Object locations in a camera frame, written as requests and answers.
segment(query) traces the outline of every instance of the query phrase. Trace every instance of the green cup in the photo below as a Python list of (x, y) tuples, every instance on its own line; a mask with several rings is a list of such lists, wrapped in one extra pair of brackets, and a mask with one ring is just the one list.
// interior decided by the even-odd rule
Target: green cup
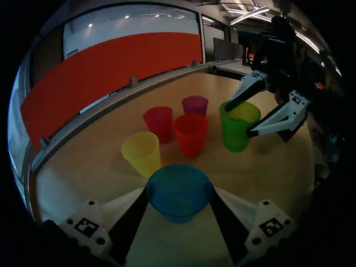
[(221, 130), (224, 146), (230, 152), (244, 151), (251, 141), (247, 129), (261, 118), (261, 111), (249, 102), (243, 102), (230, 112), (225, 111), (228, 102), (220, 108)]

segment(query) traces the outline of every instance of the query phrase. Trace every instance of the cup rim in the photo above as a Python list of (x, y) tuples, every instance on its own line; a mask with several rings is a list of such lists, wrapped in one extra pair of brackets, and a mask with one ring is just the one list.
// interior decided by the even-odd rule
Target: cup rim
[[(223, 102), (223, 103), (220, 105), (220, 107), (219, 107), (220, 116), (223, 117), (223, 118), (226, 118), (226, 119), (228, 119), (228, 120), (233, 121), (234, 119), (229, 118), (229, 117), (227, 116), (227, 112), (225, 111), (225, 106), (226, 106), (226, 104), (229, 103), (229, 102), (230, 102), (230, 101), (226, 101), (226, 102)], [(259, 108), (258, 108), (256, 105), (254, 105), (254, 104), (252, 104), (252, 103), (250, 103), (250, 102), (244, 101), (244, 103), (253, 106), (254, 108), (256, 108), (256, 109), (259, 111), (259, 118), (257, 119), (257, 121), (260, 120), (262, 114), (261, 114), (261, 111), (259, 110)]]
[(182, 105), (184, 106), (184, 102), (186, 102), (188, 99), (190, 98), (200, 98), (200, 99), (204, 99), (205, 100), (205, 103), (201, 104), (201, 105), (197, 105), (195, 107), (202, 107), (202, 106), (205, 106), (205, 105), (208, 105), (209, 104), (209, 100), (205, 97), (202, 97), (202, 96), (198, 96), (198, 95), (194, 95), (194, 96), (189, 96), (189, 97), (186, 97), (182, 100)]
[[(166, 167), (171, 167), (171, 166), (185, 166), (185, 167), (189, 167), (189, 168), (195, 169), (195, 170), (197, 170), (198, 172), (202, 173), (204, 176), (206, 176), (207, 179), (208, 179), (208, 181), (209, 181), (209, 183), (210, 183), (210, 185), (213, 186), (213, 184), (212, 184), (212, 183), (210, 182), (210, 180), (209, 180), (209, 177), (208, 177), (202, 170), (198, 169), (197, 167), (194, 167), (194, 166), (192, 166), (192, 165), (187, 165), (187, 164), (170, 164), (170, 165), (166, 165), (166, 166), (164, 166), (164, 167), (158, 169), (157, 171), (155, 171), (155, 172), (151, 175), (151, 177), (154, 176), (158, 171), (160, 171), (160, 170), (162, 170), (162, 169), (164, 169), (164, 168), (166, 168)], [(163, 215), (170, 216), (170, 217), (175, 217), (175, 218), (184, 218), (184, 217), (196, 215), (197, 213), (199, 213), (200, 211), (202, 211), (202, 210), (209, 204), (209, 202), (210, 202), (210, 200), (207, 202), (207, 204), (206, 204), (205, 206), (203, 206), (202, 208), (200, 208), (200, 209), (194, 211), (193, 213), (190, 213), (190, 214), (187, 214), (187, 215), (174, 215), (174, 214), (169, 214), (169, 213), (166, 213), (166, 212), (164, 212), (164, 211), (161, 211), (161, 210), (158, 209), (155, 205), (153, 205), (153, 204), (150, 202), (150, 200), (149, 200), (149, 203), (150, 203), (150, 204), (155, 208), (155, 210), (157, 210), (159, 213), (161, 213), (161, 214), (163, 214)]]
[(156, 109), (165, 109), (165, 110), (170, 112), (169, 116), (171, 116), (171, 115), (173, 116), (173, 109), (171, 107), (168, 107), (168, 106), (155, 106), (155, 107), (152, 107), (152, 108), (150, 108), (150, 109), (145, 111), (145, 113), (142, 116), (143, 119), (146, 121), (148, 114), (151, 113), (151, 112), (154, 112), (154, 110), (156, 110)]
[(201, 117), (205, 122), (206, 122), (206, 127), (204, 128), (204, 130), (206, 130), (206, 129), (208, 129), (209, 128), (209, 121), (208, 121), (208, 119), (206, 118), (206, 117), (204, 117), (203, 115), (200, 115), (200, 114), (183, 114), (183, 115), (181, 115), (181, 116), (179, 116), (179, 117), (177, 117), (174, 121), (173, 121), (173, 129), (176, 131), (176, 132), (178, 132), (178, 133), (180, 133), (180, 134), (183, 134), (183, 135), (187, 135), (187, 136), (194, 136), (194, 135), (197, 135), (197, 134), (200, 134), (200, 133), (189, 133), (189, 134), (186, 134), (186, 133), (182, 133), (181, 131), (179, 131), (178, 129), (177, 129), (177, 123), (176, 123), (176, 121), (178, 120), (178, 119), (180, 119), (180, 118), (182, 118), (182, 117), (186, 117), (186, 116), (190, 116), (190, 117), (192, 117), (192, 116), (199, 116), (199, 117)]
[(150, 132), (150, 131), (137, 132), (137, 133), (134, 133), (134, 134), (130, 135), (129, 137), (127, 137), (127, 138), (122, 142), (122, 145), (121, 145), (121, 154), (122, 154), (122, 156), (123, 156), (126, 160), (131, 159), (131, 158), (130, 158), (130, 157), (126, 157), (126, 156), (124, 155), (124, 153), (123, 153), (123, 150), (124, 150), (124, 147), (123, 147), (123, 146), (124, 146), (124, 144), (126, 143), (126, 141), (127, 141), (129, 138), (133, 138), (135, 135), (139, 135), (139, 134), (143, 134), (143, 133), (145, 133), (145, 134), (150, 134), (151, 136), (155, 136), (155, 141), (156, 141), (156, 143), (157, 143), (157, 146), (156, 146), (156, 148), (155, 148), (151, 153), (149, 153), (147, 156), (145, 156), (145, 157), (143, 157), (143, 158), (137, 158), (137, 159), (135, 159), (135, 160), (142, 160), (142, 159), (145, 159), (145, 158), (151, 156), (152, 154), (154, 154), (154, 153), (159, 149), (159, 139), (158, 139), (158, 136), (157, 136), (157, 135), (155, 135), (154, 133), (152, 133), (152, 132)]

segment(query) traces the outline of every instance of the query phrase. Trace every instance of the pink cup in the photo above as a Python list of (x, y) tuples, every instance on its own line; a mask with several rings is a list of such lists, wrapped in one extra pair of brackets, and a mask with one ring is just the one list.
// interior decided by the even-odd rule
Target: pink cup
[(157, 135), (160, 144), (166, 144), (173, 136), (173, 110), (170, 107), (154, 107), (145, 112), (143, 119), (150, 132)]
[(200, 114), (206, 116), (209, 101), (201, 96), (186, 97), (182, 100), (184, 114)]

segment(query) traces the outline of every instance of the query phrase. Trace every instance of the yellow cup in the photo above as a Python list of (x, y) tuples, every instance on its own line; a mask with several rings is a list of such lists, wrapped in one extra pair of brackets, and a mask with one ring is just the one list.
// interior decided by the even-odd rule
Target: yellow cup
[(151, 132), (139, 132), (126, 138), (121, 153), (143, 177), (151, 177), (162, 167), (159, 140)]

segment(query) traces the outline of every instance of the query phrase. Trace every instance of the orange cup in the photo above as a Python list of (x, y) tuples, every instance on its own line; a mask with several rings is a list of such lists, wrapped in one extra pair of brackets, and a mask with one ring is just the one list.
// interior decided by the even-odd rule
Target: orange cup
[(184, 114), (175, 119), (173, 130), (184, 156), (194, 158), (202, 152), (208, 127), (208, 120), (199, 114)]

